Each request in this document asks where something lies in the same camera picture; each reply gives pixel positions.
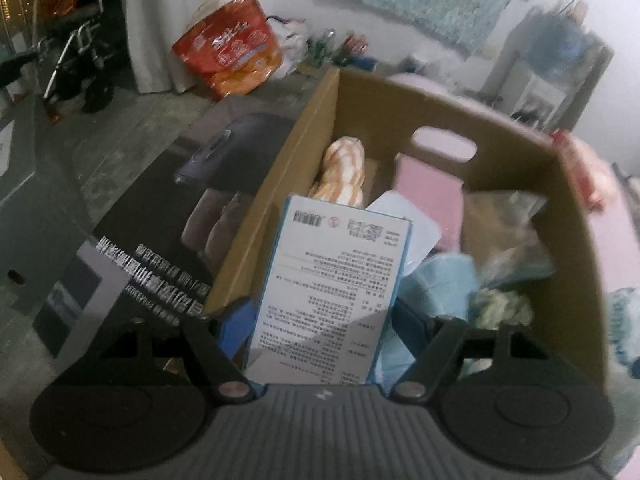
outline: white curtain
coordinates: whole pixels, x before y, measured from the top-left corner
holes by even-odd
[[[171,47],[206,0],[122,0],[129,56],[140,93],[184,92],[195,83]]]

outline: black handle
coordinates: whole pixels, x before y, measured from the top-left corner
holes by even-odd
[[[0,88],[18,81],[22,75],[21,67],[36,59],[38,59],[38,51],[30,49],[0,63]]]
[[[191,160],[194,162],[203,162],[204,160],[208,160],[218,149],[228,142],[231,138],[231,134],[232,132],[228,128],[223,130],[222,133],[213,139],[208,146],[194,153],[191,156]]]
[[[415,363],[400,377],[391,390],[391,397],[405,404],[426,404],[442,384],[455,380],[460,373],[460,354],[465,343],[468,325],[461,319],[450,319],[441,326],[435,337]],[[408,384],[417,384],[407,394]]]
[[[184,367],[193,384],[222,404],[242,404],[255,397],[251,384],[218,347],[205,321],[184,319],[182,338],[186,345]],[[225,394],[229,388],[231,395]]]

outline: box handle hole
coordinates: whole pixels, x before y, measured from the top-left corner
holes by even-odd
[[[20,274],[17,270],[11,269],[6,276],[14,282],[16,285],[24,285],[27,280],[25,280],[24,276]]]
[[[478,152],[478,147],[472,140],[455,132],[430,126],[418,128],[414,132],[412,143],[455,162],[468,162]]]

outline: cardboard box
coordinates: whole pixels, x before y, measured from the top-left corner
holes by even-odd
[[[454,131],[475,142],[457,162],[412,143],[420,126]],[[558,272],[527,287],[540,340],[591,380],[606,377],[604,297],[586,216],[568,175],[545,139],[516,124],[424,95],[376,76],[331,69],[318,85],[256,196],[207,298],[205,312],[236,298],[258,300],[285,200],[306,194],[322,152],[340,136],[358,137],[366,152],[366,204],[389,189],[402,152],[459,177],[467,190],[523,189],[548,198],[535,222]]]
[[[0,440],[0,478],[2,480],[27,480],[27,475],[20,469],[2,440]]]

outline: logo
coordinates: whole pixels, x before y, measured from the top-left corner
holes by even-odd
[[[234,37],[240,34],[242,31],[247,30],[249,28],[249,24],[247,22],[244,23],[236,23],[234,28],[226,28],[222,34],[218,37],[214,38],[211,41],[211,46],[216,49],[220,49],[224,47],[229,41],[231,41]]]
[[[254,30],[251,34],[249,34],[249,37],[247,38],[249,43],[251,43],[252,45],[263,44],[268,39],[269,38],[267,37],[267,35],[261,30]]]
[[[323,390],[322,392],[316,393],[316,397],[320,400],[327,400],[333,396],[334,394],[332,394],[329,390]]]

